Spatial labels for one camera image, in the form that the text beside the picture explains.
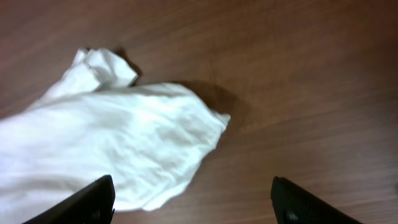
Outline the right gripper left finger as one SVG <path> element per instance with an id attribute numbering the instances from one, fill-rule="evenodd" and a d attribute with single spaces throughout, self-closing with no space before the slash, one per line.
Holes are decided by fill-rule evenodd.
<path id="1" fill-rule="evenodd" d="M 113 179 L 104 175 L 24 224 L 110 224 L 115 198 Z"/>

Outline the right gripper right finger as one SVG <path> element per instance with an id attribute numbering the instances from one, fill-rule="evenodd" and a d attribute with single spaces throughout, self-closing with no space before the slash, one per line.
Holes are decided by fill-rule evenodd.
<path id="1" fill-rule="evenodd" d="M 278 224 L 361 224 L 284 177 L 273 178 L 271 200 Z"/>

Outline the white t-shirt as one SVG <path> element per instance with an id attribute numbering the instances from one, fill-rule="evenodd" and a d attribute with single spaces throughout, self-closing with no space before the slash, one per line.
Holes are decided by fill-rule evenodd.
<path id="1" fill-rule="evenodd" d="M 1 222 L 22 223 L 104 175 L 119 212 L 151 211 L 184 192 L 230 117 L 175 83 L 132 86 L 107 49 L 79 50 L 26 110 L 1 120 Z"/>

